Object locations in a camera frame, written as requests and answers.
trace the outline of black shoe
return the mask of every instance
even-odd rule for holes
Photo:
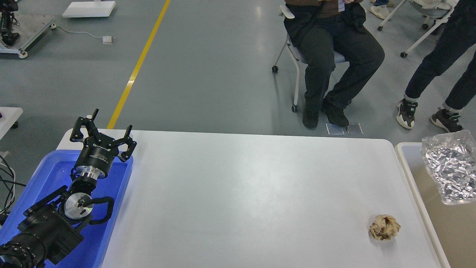
[[[304,109],[302,113],[302,123],[308,129],[315,129],[319,120],[319,112]]]
[[[7,46],[13,46],[13,44],[15,43],[15,41],[16,41],[18,38],[20,38],[20,34],[17,33],[17,32],[12,33],[10,36],[8,36],[8,35],[2,36],[3,42],[4,42]]]
[[[417,109],[418,103],[407,101],[406,99],[401,100],[397,104],[397,122],[400,126],[406,129],[412,129],[415,124],[415,110]]]
[[[344,114],[344,109],[339,108],[326,100],[322,103],[321,111],[327,115],[329,123],[340,127],[347,127],[349,125],[349,120],[347,120],[347,117]]]
[[[449,113],[447,109],[441,109],[431,116],[430,121],[450,133],[463,130],[458,117],[459,113]]]

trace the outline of robotic arm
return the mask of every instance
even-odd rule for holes
[[[15,14],[13,14],[15,11],[18,11],[18,4],[15,0],[0,0],[0,35],[2,41],[8,46],[12,46],[20,37],[19,33],[11,32],[13,25],[18,25]]]
[[[0,268],[43,268],[47,259],[58,264],[84,239],[80,231],[87,224],[102,224],[111,217],[114,199],[92,198],[91,193],[98,180],[108,176],[114,158],[127,161],[137,143],[129,136],[132,125],[118,140],[100,133],[94,125],[97,114],[98,109],[90,119],[79,117],[71,133],[72,142],[84,145],[71,170],[69,189],[60,187],[23,213],[26,219],[18,225],[20,233],[0,246]],[[86,138],[82,126],[88,131]],[[128,147],[119,154],[122,144]],[[108,204],[106,216],[93,220],[94,205],[104,203]]]

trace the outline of silver foil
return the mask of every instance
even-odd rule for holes
[[[424,138],[421,152],[444,204],[476,201],[476,143],[469,130]]]

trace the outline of name badge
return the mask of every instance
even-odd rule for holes
[[[343,0],[339,0],[339,12],[342,12],[346,9]]]

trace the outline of black jacket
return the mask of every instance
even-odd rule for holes
[[[286,6],[294,14],[295,18],[284,19],[284,27],[288,31],[291,42],[294,46],[298,46],[307,31],[311,29],[319,12],[321,12],[323,5],[320,6]],[[365,34],[365,10],[359,3],[350,3],[345,5],[346,9],[341,12],[344,22],[352,26],[356,31]]]

